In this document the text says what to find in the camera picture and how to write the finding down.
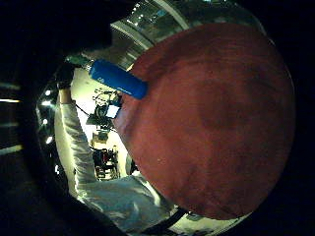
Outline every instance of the blue bottle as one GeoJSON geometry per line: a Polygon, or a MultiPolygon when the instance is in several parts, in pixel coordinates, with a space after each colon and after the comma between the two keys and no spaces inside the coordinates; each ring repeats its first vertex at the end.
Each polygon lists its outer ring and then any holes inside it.
{"type": "Polygon", "coordinates": [[[93,80],[137,99],[142,99],[147,94],[148,84],[146,82],[105,60],[95,60],[91,65],[89,74],[93,80]]]}

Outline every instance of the sleeve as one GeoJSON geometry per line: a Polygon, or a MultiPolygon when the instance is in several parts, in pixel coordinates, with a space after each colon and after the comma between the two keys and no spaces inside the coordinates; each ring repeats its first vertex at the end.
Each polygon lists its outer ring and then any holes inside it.
{"type": "Polygon", "coordinates": [[[88,139],[82,130],[75,101],[70,104],[60,104],[61,119],[66,136],[70,142],[76,169],[76,189],[80,184],[96,182],[93,152],[88,139]]]}

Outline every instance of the metal frame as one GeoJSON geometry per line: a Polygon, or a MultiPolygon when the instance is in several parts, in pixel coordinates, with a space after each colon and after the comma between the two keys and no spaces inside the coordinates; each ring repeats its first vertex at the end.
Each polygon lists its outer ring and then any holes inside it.
{"type": "Polygon", "coordinates": [[[169,15],[173,17],[173,19],[179,23],[179,25],[184,29],[190,29],[190,24],[186,21],[185,17],[176,9],[176,7],[167,0],[152,0],[157,3],[160,7],[162,7],[169,15]]]}
{"type": "Polygon", "coordinates": [[[140,34],[135,29],[129,27],[128,25],[124,24],[123,22],[115,22],[113,24],[110,24],[114,29],[124,33],[137,43],[141,45],[145,50],[148,50],[150,47],[153,47],[154,44],[149,41],[146,37],[144,37],[142,34],[140,34]]]}

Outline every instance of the white shirt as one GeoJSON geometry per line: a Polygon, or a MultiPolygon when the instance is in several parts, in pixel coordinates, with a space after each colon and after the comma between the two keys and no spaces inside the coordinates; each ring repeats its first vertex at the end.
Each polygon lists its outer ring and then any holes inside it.
{"type": "Polygon", "coordinates": [[[100,182],[95,176],[93,152],[82,130],[75,102],[60,104],[76,169],[78,200],[106,214],[122,231],[143,232],[170,217],[173,204],[141,175],[100,182]]]}

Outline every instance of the red fabric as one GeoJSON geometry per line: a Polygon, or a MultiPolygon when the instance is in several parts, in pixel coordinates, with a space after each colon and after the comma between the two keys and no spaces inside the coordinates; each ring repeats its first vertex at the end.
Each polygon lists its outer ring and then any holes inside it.
{"type": "Polygon", "coordinates": [[[255,29],[208,24],[157,44],[132,73],[149,93],[124,96],[114,123],[155,188],[215,219],[257,208],[294,130],[291,79],[274,45],[255,29]]]}

